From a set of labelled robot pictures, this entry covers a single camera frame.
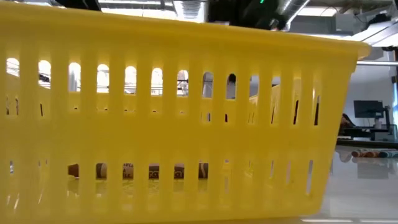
wall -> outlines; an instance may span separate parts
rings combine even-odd
[[[384,54],[379,60],[388,60],[388,56]],[[390,106],[392,108],[393,99],[393,84],[391,76],[394,75],[394,67],[377,67],[377,66],[357,66],[355,72],[351,76],[349,89],[347,92],[344,113],[349,116],[352,122],[357,126],[372,126],[373,119],[355,118],[354,115],[354,100],[381,100],[383,106]],[[394,122],[392,118],[392,109],[390,110],[390,121]]]
[[[301,34],[335,33],[335,18],[323,16],[297,16],[290,25],[289,32]]]

pipe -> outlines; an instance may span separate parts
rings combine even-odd
[[[357,65],[369,65],[369,66],[394,66],[398,67],[398,62],[386,62],[386,61],[375,61],[375,60],[360,60],[356,62]]]
[[[101,8],[108,8],[108,9],[151,9],[151,10],[166,10],[166,11],[173,11],[175,12],[174,6],[161,5],[161,4],[139,4],[139,3],[102,3],[100,2]]]
[[[287,23],[290,24],[309,2],[310,0],[285,0],[280,13],[288,18]]]

basket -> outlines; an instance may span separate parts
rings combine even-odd
[[[7,31],[0,36],[3,223],[313,214],[350,74],[369,53],[357,42],[9,2],[0,2],[0,29]],[[6,74],[7,58],[18,59],[19,77]],[[40,60],[52,66],[49,90],[37,83]],[[81,65],[80,92],[68,91],[71,62]],[[109,93],[96,92],[101,63],[109,65]],[[124,94],[130,65],[135,95]],[[150,94],[155,67],[164,74],[162,96]],[[181,69],[189,74],[183,97],[176,94]],[[202,97],[205,72],[213,74],[211,98]],[[231,73],[236,98],[227,100]],[[259,91],[250,98],[252,75]],[[275,77],[280,84],[272,87]],[[96,178],[99,162],[106,179]],[[123,179],[127,162],[131,180]],[[79,179],[68,176],[73,163]],[[158,179],[148,178],[151,163]],[[205,179],[200,163],[208,165]],[[183,179],[174,179],[175,164],[183,164]]]

ceiling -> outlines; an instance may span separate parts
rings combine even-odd
[[[59,5],[55,0],[6,0],[28,2],[48,6]],[[207,3],[210,1],[231,0],[98,0],[103,12],[127,14],[132,16],[158,17],[164,19],[178,19],[193,22],[204,22]],[[383,6],[391,5],[392,0],[311,0],[302,15],[313,13],[317,8],[322,16],[332,16],[339,13],[366,12]]]

ceiling light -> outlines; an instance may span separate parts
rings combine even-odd
[[[325,223],[334,223],[334,222],[343,222],[343,223],[351,223],[354,222],[350,219],[342,219],[342,218],[303,218],[301,219],[303,222],[325,222]]]
[[[360,220],[363,223],[398,223],[398,220]]]
[[[331,17],[340,10],[338,7],[318,7],[318,6],[306,6],[299,13],[299,16],[325,16]]]
[[[102,12],[127,15],[127,16],[142,16],[158,19],[177,19],[177,15],[173,11],[168,10],[153,10],[153,9],[109,9],[102,8]]]
[[[36,6],[51,6],[48,2],[25,2],[26,4],[33,4]]]
[[[200,3],[197,16],[187,16],[184,14],[185,10],[182,6],[183,1],[174,1],[174,8],[178,15],[178,20],[189,22],[205,22],[205,3]]]
[[[374,60],[359,60],[357,65],[370,65],[370,66],[398,66],[398,62],[383,62]]]
[[[160,1],[131,1],[131,0],[99,0],[99,3],[110,3],[110,4],[153,4],[161,5]],[[172,2],[165,2],[166,6],[173,6]]]
[[[347,35],[339,35],[339,34],[304,34],[304,35],[310,35],[312,37],[322,37],[322,38],[329,38],[329,39],[336,39],[340,40]]]

